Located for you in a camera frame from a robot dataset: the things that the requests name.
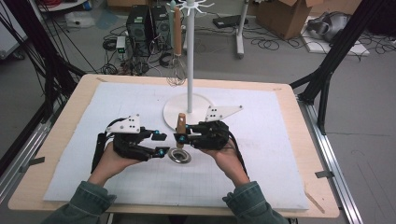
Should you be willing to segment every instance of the white paper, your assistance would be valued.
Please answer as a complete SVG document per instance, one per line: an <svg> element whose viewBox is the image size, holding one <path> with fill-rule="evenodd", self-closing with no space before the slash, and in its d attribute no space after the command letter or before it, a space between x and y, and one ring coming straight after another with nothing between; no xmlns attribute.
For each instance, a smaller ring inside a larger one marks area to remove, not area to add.
<svg viewBox="0 0 396 224"><path fill-rule="evenodd" d="M60 158L44 200L70 200L80 181L90 175L97 134L114 119L139 114L142 126L168 135L163 142L147 139L142 146L174 147L174 131L163 119L163 107L185 92L184 87L101 83ZM276 95L271 91L219 88L194 88L194 92L213 105L244 107L223 121L237 139L250 179L258 181L274 208L307 209ZM225 207L221 198L233 191L231 180L206 154L190 146L184 149L192 157L188 164L175 163L167 156L151 159L128 167L105 187L118 196L115 203Z"/></svg>

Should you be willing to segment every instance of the person's right hand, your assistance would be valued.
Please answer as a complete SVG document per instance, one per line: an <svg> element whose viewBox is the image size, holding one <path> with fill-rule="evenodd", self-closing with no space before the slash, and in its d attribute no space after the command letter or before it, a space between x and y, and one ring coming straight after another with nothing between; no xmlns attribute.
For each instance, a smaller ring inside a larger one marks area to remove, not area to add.
<svg viewBox="0 0 396 224"><path fill-rule="evenodd" d="M236 156L236 149L233 141L229 140L222 150L202 149L201 151L215 160L220 170L233 181L235 187L250 182L241 162Z"/></svg>

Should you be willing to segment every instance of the computer tower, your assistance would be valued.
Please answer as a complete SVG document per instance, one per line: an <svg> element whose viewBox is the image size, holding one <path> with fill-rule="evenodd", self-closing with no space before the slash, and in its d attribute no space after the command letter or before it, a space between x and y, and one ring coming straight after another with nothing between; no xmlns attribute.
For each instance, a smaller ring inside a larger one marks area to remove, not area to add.
<svg viewBox="0 0 396 224"><path fill-rule="evenodd" d="M158 49L171 48L171 36L169 30L169 17L165 6L151 8L154 38Z"/></svg>
<svg viewBox="0 0 396 224"><path fill-rule="evenodd" d="M131 40L133 55L148 57L150 55L149 45L153 40L149 6L132 6L126 22L126 28Z"/></svg>

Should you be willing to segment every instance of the round metal object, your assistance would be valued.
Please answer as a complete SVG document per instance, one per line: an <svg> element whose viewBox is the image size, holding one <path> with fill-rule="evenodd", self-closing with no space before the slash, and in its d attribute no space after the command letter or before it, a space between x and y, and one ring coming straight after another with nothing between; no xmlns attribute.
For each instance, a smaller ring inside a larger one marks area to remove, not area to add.
<svg viewBox="0 0 396 224"><path fill-rule="evenodd" d="M191 155L186 150L173 147L168 151L169 158L177 163L189 163L191 161Z"/></svg>

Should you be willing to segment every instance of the box flap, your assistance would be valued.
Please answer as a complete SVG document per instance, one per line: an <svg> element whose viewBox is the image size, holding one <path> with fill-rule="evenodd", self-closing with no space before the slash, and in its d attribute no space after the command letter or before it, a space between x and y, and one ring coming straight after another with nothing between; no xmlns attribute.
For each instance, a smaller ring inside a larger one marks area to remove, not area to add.
<svg viewBox="0 0 396 224"><path fill-rule="evenodd" d="M323 4L323 0L305 0L307 7Z"/></svg>
<svg viewBox="0 0 396 224"><path fill-rule="evenodd" d="M282 3L292 7L294 5L294 3L297 2L297 0L279 0L279 2L282 2Z"/></svg>

